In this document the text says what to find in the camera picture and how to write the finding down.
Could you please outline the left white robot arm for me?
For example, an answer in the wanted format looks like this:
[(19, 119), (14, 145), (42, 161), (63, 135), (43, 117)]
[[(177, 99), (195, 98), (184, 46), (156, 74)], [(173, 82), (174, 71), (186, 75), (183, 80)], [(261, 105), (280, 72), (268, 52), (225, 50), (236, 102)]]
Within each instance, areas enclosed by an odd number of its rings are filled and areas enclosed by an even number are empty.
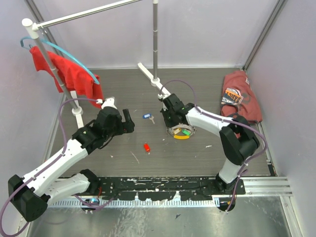
[(121, 114), (114, 107), (104, 107), (96, 119), (78, 129), (66, 145), (41, 166), (23, 177), (13, 175), (9, 179), (10, 202), (27, 222), (31, 222), (61, 199), (81, 193), (95, 195), (100, 181), (89, 169), (63, 181), (57, 179), (96, 149), (104, 148), (113, 137), (132, 133), (134, 126), (128, 109)]

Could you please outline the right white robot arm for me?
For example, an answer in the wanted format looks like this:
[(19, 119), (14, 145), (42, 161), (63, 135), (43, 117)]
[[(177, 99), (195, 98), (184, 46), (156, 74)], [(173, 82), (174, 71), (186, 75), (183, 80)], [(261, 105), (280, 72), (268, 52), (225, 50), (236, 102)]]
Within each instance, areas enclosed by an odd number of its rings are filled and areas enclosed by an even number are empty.
[(160, 112), (169, 133), (181, 128), (193, 135), (198, 127), (220, 138), (226, 160), (215, 177), (215, 185), (221, 194), (230, 193), (234, 189), (241, 166), (260, 146), (248, 121), (242, 116), (229, 118), (209, 114), (193, 103), (184, 105), (174, 93), (160, 94), (158, 99), (163, 103)]

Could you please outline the large keyring with yellow handle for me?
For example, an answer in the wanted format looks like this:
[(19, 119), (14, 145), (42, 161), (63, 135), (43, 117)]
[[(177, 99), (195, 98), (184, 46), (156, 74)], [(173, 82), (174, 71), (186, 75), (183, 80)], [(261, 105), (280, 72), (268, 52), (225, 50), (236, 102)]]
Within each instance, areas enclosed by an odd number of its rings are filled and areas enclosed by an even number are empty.
[(166, 132), (174, 139), (187, 140), (195, 134), (196, 128), (191, 125), (180, 123), (174, 127), (167, 128)]

